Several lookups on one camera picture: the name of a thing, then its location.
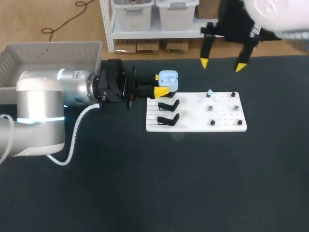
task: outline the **black plastic clip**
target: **black plastic clip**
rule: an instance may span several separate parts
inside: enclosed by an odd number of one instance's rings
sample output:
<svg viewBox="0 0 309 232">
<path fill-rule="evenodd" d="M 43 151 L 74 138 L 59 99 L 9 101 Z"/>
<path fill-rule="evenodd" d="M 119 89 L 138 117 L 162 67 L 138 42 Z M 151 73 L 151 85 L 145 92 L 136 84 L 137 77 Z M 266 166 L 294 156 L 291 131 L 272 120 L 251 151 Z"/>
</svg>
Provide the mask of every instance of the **black plastic clip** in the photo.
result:
<svg viewBox="0 0 309 232">
<path fill-rule="evenodd" d="M 177 109 L 178 105 L 179 105 L 179 99 L 177 99 L 173 105 L 168 105 L 163 102 L 158 103 L 159 110 L 167 110 L 171 112 L 174 112 Z"/>
<path fill-rule="evenodd" d="M 173 126 L 176 125 L 179 118 L 180 118 L 179 114 L 176 114 L 173 119 L 168 119 L 166 117 L 160 117 L 159 116 L 157 118 L 157 121 L 158 121 L 159 125 L 161 124 L 161 125 L 168 125 L 168 126 L 173 127 Z"/>
</svg>

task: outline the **small blue object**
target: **small blue object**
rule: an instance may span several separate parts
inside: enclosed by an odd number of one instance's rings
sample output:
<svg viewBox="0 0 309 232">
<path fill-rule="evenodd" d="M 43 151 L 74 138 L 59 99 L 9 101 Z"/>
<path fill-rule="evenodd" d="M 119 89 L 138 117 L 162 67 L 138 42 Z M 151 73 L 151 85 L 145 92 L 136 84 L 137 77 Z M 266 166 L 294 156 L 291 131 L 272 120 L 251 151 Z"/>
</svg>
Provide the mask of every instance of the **small blue object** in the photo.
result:
<svg viewBox="0 0 309 232">
<path fill-rule="evenodd" d="M 211 89 L 208 89 L 207 94 L 208 94 L 209 96 L 211 96 L 211 95 L 213 95 L 213 91 L 212 91 Z"/>
<path fill-rule="evenodd" d="M 168 87 L 169 91 L 178 90 L 178 72 L 174 70 L 163 70 L 159 73 L 159 87 Z"/>
</svg>

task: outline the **metal shelf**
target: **metal shelf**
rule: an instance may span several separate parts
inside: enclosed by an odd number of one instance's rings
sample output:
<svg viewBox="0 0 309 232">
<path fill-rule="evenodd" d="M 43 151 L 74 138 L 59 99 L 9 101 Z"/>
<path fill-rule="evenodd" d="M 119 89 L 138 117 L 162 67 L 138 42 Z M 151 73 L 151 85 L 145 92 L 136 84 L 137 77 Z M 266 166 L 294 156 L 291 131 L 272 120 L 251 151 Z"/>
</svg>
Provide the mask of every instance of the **metal shelf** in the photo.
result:
<svg viewBox="0 0 309 232">
<path fill-rule="evenodd" d="M 111 37 L 113 39 L 202 38 L 203 35 L 200 33 L 200 28 L 205 27 L 208 22 L 216 23 L 217 21 L 217 19 L 197 19 L 195 17 L 192 28 L 189 30 L 165 31 L 161 29 L 159 9 L 157 7 L 153 7 L 150 30 L 122 31 L 116 12 L 113 12 Z"/>
<path fill-rule="evenodd" d="M 159 9 L 152 8 L 151 29 L 148 31 L 122 31 L 116 12 L 110 8 L 110 0 L 100 0 L 103 24 L 108 50 L 114 51 L 114 39 L 168 39 L 168 38 L 201 38 L 200 28 L 205 27 L 208 22 L 216 23 L 217 19 L 194 18 L 192 28 L 180 31 L 164 31 L 161 29 Z"/>
</svg>

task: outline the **white cable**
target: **white cable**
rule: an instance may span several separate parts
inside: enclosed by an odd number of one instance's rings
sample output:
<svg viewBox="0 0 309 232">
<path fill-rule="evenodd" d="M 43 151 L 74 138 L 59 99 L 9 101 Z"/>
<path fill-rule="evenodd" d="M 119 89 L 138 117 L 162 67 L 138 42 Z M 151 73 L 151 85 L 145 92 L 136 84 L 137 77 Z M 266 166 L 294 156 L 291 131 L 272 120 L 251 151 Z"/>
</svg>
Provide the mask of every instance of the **white cable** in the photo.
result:
<svg viewBox="0 0 309 232">
<path fill-rule="evenodd" d="M 97 108 L 100 108 L 100 104 L 93 104 L 93 105 L 90 105 L 88 106 L 87 108 L 85 108 L 81 114 L 78 116 L 77 120 L 76 120 L 76 123 L 75 123 L 75 126 L 74 126 L 74 130 L 73 130 L 73 136 L 72 136 L 72 141 L 71 141 L 71 147 L 70 147 L 70 151 L 69 151 L 69 156 L 67 158 L 66 161 L 64 162 L 60 162 L 58 160 L 56 160 L 54 157 L 52 157 L 51 155 L 47 155 L 48 158 L 50 158 L 53 162 L 55 162 L 56 164 L 60 165 L 60 166 L 65 166 L 67 165 L 70 161 L 71 161 L 71 158 L 73 156 L 73 151 L 74 151 L 74 146 L 75 146 L 75 139 L 76 139 L 76 135 L 77 135 L 77 129 L 78 129 L 78 126 L 82 120 L 82 118 L 84 117 L 84 115 L 92 110 L 92 109 L 97 109 Z"/>
<path fill-rule="evenodd" d="M 6 159 L 6 157 L 9 155 L 11 149 L 12 149 L 12 146 L 13 146 L 13 141 L 14 141 L 14 129 L 15 129 L 15 124 L 14 124 L 14 121 L 12 119 L 11 116 L 9 115 L 0 115 L 0 118 L 4 118 L 4 117 L 7 117 L 9 122 L 10 122 L 10 136 L 9 136 L 9 141 L 8 141 L 8 144 L 6 146 L 6 149 L 4 151 L 4 154 L 2 155 L 1 159 L 0 159 L 0 164 L 2 164 L 2 162 Z"/>
</svg>

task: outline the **coiled cable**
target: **coiled cable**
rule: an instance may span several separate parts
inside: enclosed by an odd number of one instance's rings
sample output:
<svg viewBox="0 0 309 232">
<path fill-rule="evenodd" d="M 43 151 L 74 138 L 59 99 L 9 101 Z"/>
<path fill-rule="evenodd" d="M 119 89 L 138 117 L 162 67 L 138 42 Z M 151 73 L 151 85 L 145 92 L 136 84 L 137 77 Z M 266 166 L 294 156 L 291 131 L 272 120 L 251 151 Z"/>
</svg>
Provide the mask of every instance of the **coiled cable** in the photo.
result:
<svg viewBox="0 0 309 232">
<path fill-rule="evenodd" d="M 73 156 L 73 151 L 74 151 L 74 146 L 75 146 L 75 139 L 76 139 L 76 135 L 77 135 L 77 130 L 78 130 L 78 126 L 82 120 L 82 118 L 84 117 L 84 115 L 92 110 L 92 109 L 97 109 L 97 108 L 100 108 L 100 104 L 96 103 L 96 104 L 93 104 L 93 105 L 90 105 L 88 106 L 87 108 L 85 108 L 81 114 L 78 116 L 76 122 L 75 122 L 75 126 L 74 126 L 74 130 L 73 130 L 73 136 L 72 136 L 72 141 L 71 141 L 71 147 L 70 147 L 70 151 L 69 151 L 69 155 L 68 155 L 68 158 L 66 161 L 64 162 L 60 162 L 58 161 L 57 159 L 55 159 L 53 156 L 51 155 L 47 155 L 48 158 L 50 158 L 54 163 L 60 165 L 60 166 L 65 166 L 67 165 L 71 159 L 72 159 L 72 156 Z"/>
</svg>

